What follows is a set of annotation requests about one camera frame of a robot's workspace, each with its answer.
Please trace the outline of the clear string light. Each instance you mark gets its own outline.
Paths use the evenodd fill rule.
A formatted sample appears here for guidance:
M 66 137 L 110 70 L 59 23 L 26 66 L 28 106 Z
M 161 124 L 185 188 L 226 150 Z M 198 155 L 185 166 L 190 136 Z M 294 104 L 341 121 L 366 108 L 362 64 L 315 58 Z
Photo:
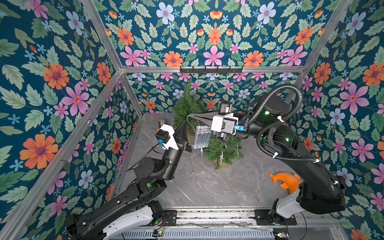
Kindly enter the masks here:
M 193 137 L 194 137 L 193 148 L 196 150 L 199 150 L 202 157 L 205 157 L 206 159 L 207 159 L 207 157 L 206 157 L 205 153 L 203 152 L 203 150 L 208 147 L 211 135 L 215 135 L 215 133 L 211 130 L 211 126 L 207 126 L 201 122 L 197 127 L 195 127 L 195 134 L 193 135 Z

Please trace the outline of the small green tree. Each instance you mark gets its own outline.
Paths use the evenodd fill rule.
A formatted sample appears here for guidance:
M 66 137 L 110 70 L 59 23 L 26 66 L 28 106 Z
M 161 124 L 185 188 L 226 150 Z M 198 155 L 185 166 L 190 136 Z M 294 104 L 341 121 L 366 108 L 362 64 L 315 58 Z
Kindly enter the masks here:
M 206 109 L 200 96 L 192 89 L 192 84 L 185 85 L 183 96 L 177 101 L 173 108 L 174 127 L 179 127 L 183 122 L 187 123 L 187 127 L 192 135 L 195 134 L 195 127 L 201 122 L 192 119 L 189 115 L 205 113 Z
M 209 145 L 203 152 L 218 170 L 222 166 L 232 165 L 234 160 L 244 158 L 241 143 L 242 139 L 239 137 L 229 136 L 225 140 L 220 140 L 215 135 L 211 135 Z

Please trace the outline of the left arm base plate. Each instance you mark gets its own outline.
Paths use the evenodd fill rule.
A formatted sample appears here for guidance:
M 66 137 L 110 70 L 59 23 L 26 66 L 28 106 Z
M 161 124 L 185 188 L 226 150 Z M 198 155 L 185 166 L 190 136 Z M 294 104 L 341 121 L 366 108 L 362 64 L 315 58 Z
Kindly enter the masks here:
M 178 211 L 177 210 L 164 210 L 164 214 L 161 218 L 160 226 L 176 226 L 178 218 Z

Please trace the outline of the aluminium frame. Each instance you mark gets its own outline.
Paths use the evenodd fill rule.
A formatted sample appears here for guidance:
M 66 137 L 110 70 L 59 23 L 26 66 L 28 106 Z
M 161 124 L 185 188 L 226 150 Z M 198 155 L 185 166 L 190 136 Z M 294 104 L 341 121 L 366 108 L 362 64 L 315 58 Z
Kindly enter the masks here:
M 305 61 L 355 1 L 1 1 L 1 239 L 66 239 L 65 218 L 112 196 L 141 115 L 191 84 L 207 110 L 244 110 L 276 73 L 151 67 L 280 66 L 305 28 Z

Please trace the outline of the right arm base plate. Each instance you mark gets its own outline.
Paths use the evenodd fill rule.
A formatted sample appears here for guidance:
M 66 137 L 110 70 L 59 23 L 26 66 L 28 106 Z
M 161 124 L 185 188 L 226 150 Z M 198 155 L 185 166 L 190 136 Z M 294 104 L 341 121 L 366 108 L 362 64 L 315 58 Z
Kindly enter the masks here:
M 296 226 L 297 221 L 294 216 L 285 219 L 280 215 L 271 215 L 271 210 L 256 209 L 254 210 L 254 219 L 258 226 Z

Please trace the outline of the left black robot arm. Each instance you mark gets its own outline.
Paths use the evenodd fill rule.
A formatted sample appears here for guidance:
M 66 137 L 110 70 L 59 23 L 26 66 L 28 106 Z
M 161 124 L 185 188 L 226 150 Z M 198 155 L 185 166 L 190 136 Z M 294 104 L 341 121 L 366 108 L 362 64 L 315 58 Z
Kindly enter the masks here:
M 177 129 L 163 125 L 156 133 L 155 145 L 165 150 L 162 158 L 144 155 L 131 167 L 136 177 L 122 193 L 90 213 L 67 217 L 66 230 L 71 239 L 110 240 L 137 227 L 163 224 L 164 210 L 155 198 L 174 178 L 183 152 L 192 150 L 187 131 L 187 122 Z

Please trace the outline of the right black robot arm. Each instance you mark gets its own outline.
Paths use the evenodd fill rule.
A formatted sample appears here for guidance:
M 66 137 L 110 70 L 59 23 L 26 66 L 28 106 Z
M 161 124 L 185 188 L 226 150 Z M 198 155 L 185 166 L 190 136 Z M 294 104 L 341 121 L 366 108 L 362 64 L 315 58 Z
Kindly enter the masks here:
M 328 171 L 286 125 L 300 109 L 303 95 L 299 87 L 283 84 L 253 100 L 244 114 L 233 112 L 232 104 L 225 102 L 218 112 L 187 116 L 211 127 L 218 137 L 237 132 L 255 137 L 264 154 L 285 163 L 303 180 L 287 197 L 276 199 L 267 216 L 259 218 L 274 225 L 283 225 L 304 211 L 324 215 L 346 209 L 346 181 Z

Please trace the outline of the black hook rail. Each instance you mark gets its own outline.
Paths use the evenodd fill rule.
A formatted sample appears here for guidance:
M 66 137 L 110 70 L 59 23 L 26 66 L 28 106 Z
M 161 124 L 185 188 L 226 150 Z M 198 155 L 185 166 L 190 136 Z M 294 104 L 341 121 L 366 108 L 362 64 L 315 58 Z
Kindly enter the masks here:
M 238 74 L 242 73 L 242 67 L 180 67 L 180 73 L 186 74 Z

